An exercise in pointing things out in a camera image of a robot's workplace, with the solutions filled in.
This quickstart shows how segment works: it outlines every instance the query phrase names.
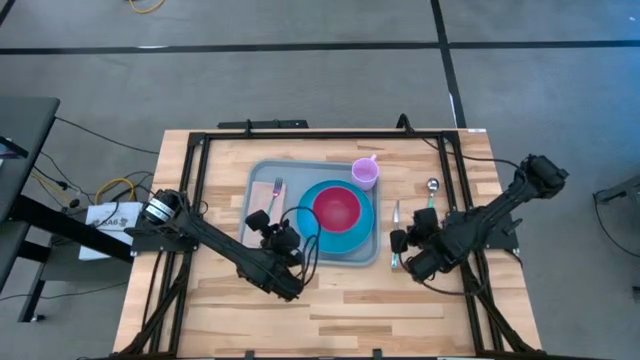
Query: wooden tabletop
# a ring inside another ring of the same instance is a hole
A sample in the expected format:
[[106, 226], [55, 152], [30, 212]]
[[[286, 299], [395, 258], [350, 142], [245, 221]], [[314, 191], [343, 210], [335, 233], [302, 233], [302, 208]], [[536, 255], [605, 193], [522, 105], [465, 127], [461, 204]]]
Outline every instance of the wooden tabletop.
[[[177, 189], [189, 131], [165, 132], [153, 188]], [[491, 157], [485, 132], [460, 130], [462, 152]], [[300, 299], [284, 303], [246, 281], [235, 266], [201, 247], [194, 256], [178, 355], [181, 357], [241, 356], [371, 356], [381, 348], [386, 356], [471, 355], [474, 353], [465, 300], [431, 292], [401, 271], [391, 271], [389, 232], [396, 200], [403, 226], [426, 206], [426, 180], [443, 183], [438, 153], [419, 139], [403, 140], [220, 140], [213, 141], [203, 191], [210, 208], [206, 220], [236, 237], [249, 172], [264, 159], [352, 162], [378, 155], [382, 249], [365, 268], [322, 266]], [[194, 157], [196, 169], [198, 154]], [[491, 162], [466, 160], [475, 205], [501, 192]], [[196, 171], [192, 171], [190, 184]], [[456, 180], [458, 204], [463, 204]], [[448, 211], [445, 191], [438, 192], [439, 218]], [[498, 308], [522, 338], [539, 347], [529, 297], [519, 264], [499, 250], [487, 251], [491, 284]], [[114, 350], [125, 347], [140, 330], [155, 254], [138, 256]], [[152, 295], [155, 307], [161, 274]], [[447, 290], [462, 289], [459, 270], [438, 274], [432, 283]], [[486, 314], [478, 302], [485, 346], [490, 348]], [[167, 316], [161, 349], [166, 349], [172, 316]]]

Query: gray floor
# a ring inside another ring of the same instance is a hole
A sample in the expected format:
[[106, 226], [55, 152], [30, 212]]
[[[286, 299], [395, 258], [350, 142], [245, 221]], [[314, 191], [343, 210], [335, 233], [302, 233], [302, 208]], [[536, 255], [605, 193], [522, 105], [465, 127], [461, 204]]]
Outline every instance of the gray floor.
[[[441, 2], [452, 41], [640, 38], [640, 5], [631, 0]], [[124, 1], [16, 0], [0, 28], [0, 47], [433, 41], [433, 23], [422, 0], [167, 0], [146, 16]], [[557, 198], [517, 211], [525, 219], [518, 234], [545, 349], [637, 358], [640, 304], [630, 288], [640, 285], [640, 261], [606, 240], [591, 193], [640, 173], [640, 50], [456, 50], [453, 59], [468, 125], [489, 130], [497, 157], [543, 153], [571, 173]], [[415, 126], [453, 126], [437, 50], [0, 56], [0, 95], [58, 97], [60, 116], [147, 148], [159, 146], [166, 128], [246, 118], [380, 127], [406, 112]], [[45, 151], [87, 191], [155, 167], [153, 156], [64, 124], [54, 126]], [[46, 159], [39, 164], [54, 173]], [[511, 170], [499, 173], [507, 184]], [[32, 183], [25, 193], [55, 205]], [[602, 215], [621, 243], [640, 252], [638, 214], [627, 202], [603, 207]], [[20, 261], [1, 296], [25, 292], [34, 272]], [[103, 285], [53, 283], [45, 293]], [[49, 318], [39, 324], [15, 323], [20, 300], [0, 303], [0, 357], [104, 356], [123, 297], [118, 288], [42, 301], [38, 312]]]

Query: metal spoon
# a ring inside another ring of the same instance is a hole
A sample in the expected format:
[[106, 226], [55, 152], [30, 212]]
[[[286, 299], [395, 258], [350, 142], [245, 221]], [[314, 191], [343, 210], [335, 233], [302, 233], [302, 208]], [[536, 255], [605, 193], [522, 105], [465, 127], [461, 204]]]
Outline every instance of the metal spoon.
[[433, 207], [433, 203], [435, 200], [436, 193], [440, 188], [440, 182], [436, 178], [430, 178], [427, 180], [427, 189], [429, 189], [429, 201], [427, 202], [427, 207]]

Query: yellow cable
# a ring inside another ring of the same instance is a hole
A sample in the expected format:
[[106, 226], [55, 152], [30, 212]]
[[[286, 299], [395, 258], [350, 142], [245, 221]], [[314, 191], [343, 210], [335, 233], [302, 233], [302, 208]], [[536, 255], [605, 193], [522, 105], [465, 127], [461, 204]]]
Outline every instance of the yellow cable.
[[33, 177], [34, 179], [40, 181], [40, 183], [42, 183], [43, 186], [48, 187], [49, 189], [51, 189], [52, 191], [54, 191], [56, 194], [60, 195], [61, 198], [67, 200], [67, 203], [70, 203], [71, 201], [73, 201], [69, 195], [65, 194], [58, 186], [53, 185], [52, 183], [49, 182], [49, 180], [45, 179], [44, 177], [40, 176], [37, 173], [31, 173], [30, 174], [31, 177]]
[[100, 203], [100, 196], [102, 195], [102, 193], [104, 191], [106, 191], [105, 189], [107, 187], [109, 187], [109, 185], [111, 184], [117, 184], [117, 183], [126, 183], [127, 185], [129, 185], [129, 187], [131, 188], [131, 192], [129, 193], [129, 201], [133, 200], [133, 194], [135, 191], [135, 186], [133, 186], [133, 183], [131, 182], [131, 180], [127, 179], [127, 178], [116, 178], [113, 180], [109, 180], [106, 184], [102, 185], [102, 187], [100, 188], [100, 190], [98, 190], [98, 192], [96, 193], [96, 197], [94, 199], [94, 203], [96, 205], [98, 205]]
[[162, 6], [162, 4], [164, 4], [166, 0], [160, 0], [160, 2], [158, 2], [157, 4], [153, 5], [152, 7], [148, 8], [148, 9], [138, 9], [135, 5], [133, 5], [133, 0], [129, 0], [129, 5], [131, 5], [131, 8], [133, 9], [133, 11], [137, 12], [138, 14], [148, 14], [150, 12], [154, 12], [156, 10], [158, 10], [158, 8], [160, 6]]

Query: red bowl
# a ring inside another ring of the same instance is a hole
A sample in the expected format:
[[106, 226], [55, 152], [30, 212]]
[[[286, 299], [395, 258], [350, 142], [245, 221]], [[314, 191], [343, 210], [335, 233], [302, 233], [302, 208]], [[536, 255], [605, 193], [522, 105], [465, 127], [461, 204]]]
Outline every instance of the red bowl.
[[360, 219], [360, 202], [350, 190], [335, 186], [322, 190], [313, 201], [320, 225], [329, 231], [349, 231]]

